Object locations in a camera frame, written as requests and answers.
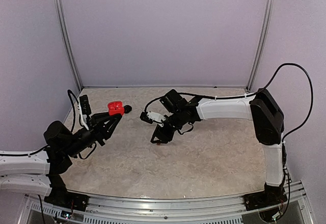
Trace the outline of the red round charging case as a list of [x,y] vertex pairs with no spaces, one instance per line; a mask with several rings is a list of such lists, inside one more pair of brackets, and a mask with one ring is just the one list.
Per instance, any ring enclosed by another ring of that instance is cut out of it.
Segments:
[[122,101],[113,101],[107,104],[108,114],[110,116],[114,115],[124,115],[125,108]]

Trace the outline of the glossy black earbud case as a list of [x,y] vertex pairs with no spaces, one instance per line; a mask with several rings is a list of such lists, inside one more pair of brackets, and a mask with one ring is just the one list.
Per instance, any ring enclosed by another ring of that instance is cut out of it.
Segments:
[[124,106],[124,113],[128,114],[132,111],[132,107],[130,105],[125,105]]

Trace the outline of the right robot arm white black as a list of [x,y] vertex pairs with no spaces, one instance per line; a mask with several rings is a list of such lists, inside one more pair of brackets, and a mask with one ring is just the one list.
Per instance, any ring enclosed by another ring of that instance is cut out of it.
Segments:
[[301,69],[307,77],[310,88],[310,107],[306,118],[297,127],[284,133],[284,114],[267,86],[259,88],[254,93],[233,97],[217,97],[191,94],[192,100],[187,101],[187,93],[179,93],[172,89],[165,95],[157,97],[145,105],[140,119],[157,126],[151,138],[153,144],[167,144],[172,141],[174,133],[180,135],[186,124],[193,126],[195,122],[210,119],[243,119],[254,124],[256,139],[262,144],[265,157],[266,178],[264,189],[243,194],[246,205],[258,202],[270,206],[275,201],[290,200],[291,179],[286,168],[285,138],[302,128],[310,117],[314,102],[312,79],[308,71],[299,64],[283,63],[277,69],[279,72],[285,66]]

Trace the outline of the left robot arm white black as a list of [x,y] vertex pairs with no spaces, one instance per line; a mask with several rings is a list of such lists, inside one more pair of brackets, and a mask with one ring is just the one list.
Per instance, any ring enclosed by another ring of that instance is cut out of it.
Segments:
[[84,159],[87,148],[104,146],[124,114],[132,108],[121,101],[110,102],[108,111],[93,114],[87,95],[76,97],[67,91],[73,110],[73,123],[81,129],[74,132],[61,121],[52,122],[43,136],[46,145],[36,151],[1,152],[1,189],[39,195],[46,203],[85,211],[89,196],[67,189],[61,174],[72,166],[72,159]]

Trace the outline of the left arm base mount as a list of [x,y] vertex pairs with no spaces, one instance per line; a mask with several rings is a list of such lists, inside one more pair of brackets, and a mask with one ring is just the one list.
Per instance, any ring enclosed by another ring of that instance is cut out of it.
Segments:
[[46,203],[55,206],[85,212],[89,196],[68,191],[60,175],[49,176],[51,191],[44,197]]

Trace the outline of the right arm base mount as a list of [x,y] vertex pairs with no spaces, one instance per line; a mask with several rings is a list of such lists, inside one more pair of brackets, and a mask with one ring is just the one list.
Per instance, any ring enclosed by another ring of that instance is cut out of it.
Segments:
[[259,217],[265,223],[276,223],[287,211],[290,196],[284,189],[284,182],[280,186],[269,186],[265,183],[264,190],[243,196],[247,211],[264,209],[259,212]]

